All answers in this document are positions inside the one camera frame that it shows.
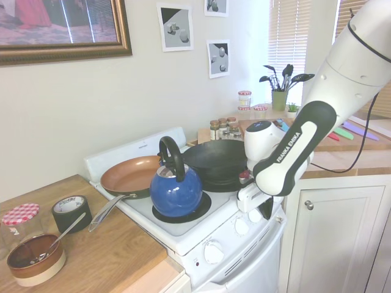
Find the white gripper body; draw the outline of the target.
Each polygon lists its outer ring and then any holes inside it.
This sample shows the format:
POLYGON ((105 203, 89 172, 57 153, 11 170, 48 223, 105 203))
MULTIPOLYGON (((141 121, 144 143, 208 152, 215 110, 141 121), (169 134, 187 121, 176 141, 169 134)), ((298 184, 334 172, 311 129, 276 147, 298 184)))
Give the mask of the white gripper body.
POLYGON ((245 188, 239 190, 237 205, 242 212, 250 212, 269 198, 273 197, 263 193, 255 183, 250 183, 245 188))

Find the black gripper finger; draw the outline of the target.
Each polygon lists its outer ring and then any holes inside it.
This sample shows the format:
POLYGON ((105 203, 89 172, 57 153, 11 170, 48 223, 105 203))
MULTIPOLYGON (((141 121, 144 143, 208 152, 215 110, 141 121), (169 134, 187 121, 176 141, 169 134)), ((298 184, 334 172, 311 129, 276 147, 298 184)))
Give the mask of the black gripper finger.
POLYGON ((266 201, 264 201, 259 207, 258 210, 260 211, 261 215, 264 219, 269 220, 272 216, 272 209, 273 209, 274 200, 273 198, 269 198, 266 201))

